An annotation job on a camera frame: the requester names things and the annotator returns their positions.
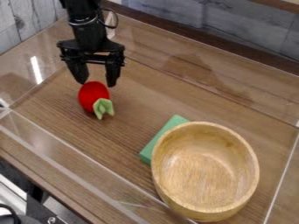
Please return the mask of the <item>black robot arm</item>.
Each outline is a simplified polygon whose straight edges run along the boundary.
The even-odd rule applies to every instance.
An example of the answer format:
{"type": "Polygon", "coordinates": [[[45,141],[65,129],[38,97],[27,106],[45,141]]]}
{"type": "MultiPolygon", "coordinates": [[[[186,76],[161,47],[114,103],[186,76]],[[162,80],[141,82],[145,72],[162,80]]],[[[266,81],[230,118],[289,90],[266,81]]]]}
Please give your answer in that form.
{"type": "Polygon", "coordinates": [[[79,84],[85,84],[90,77],[87,64],[105,65],[107,86],[113,88],[126,65],[126,47],[109,39],[107,28],[118,28],[118,24],[106,24],[103,11],[109,8],[102,7],[102,0],[61,0],[61,4],[69,13],[69,24],[75,36],[57,44],[61,59],[79,84]]]}

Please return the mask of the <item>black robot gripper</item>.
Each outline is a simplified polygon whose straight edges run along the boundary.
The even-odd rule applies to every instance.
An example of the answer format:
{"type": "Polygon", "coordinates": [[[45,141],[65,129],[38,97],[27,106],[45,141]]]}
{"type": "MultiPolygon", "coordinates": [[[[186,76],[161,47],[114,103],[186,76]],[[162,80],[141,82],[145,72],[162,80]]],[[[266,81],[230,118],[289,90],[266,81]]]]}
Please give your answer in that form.
{"type": "Polygon", "coordinates": [[[79,84],[85,84],[90,77],[87,63],[106,65],[107,86],[113,88],[118,84],[122,67],[126,65],[126,47],[122,44],[106,38],[98,49],[87,50],[75,39],[69,39],[59,41],[57,46],[61,48],[61,59],[79,84]]]}

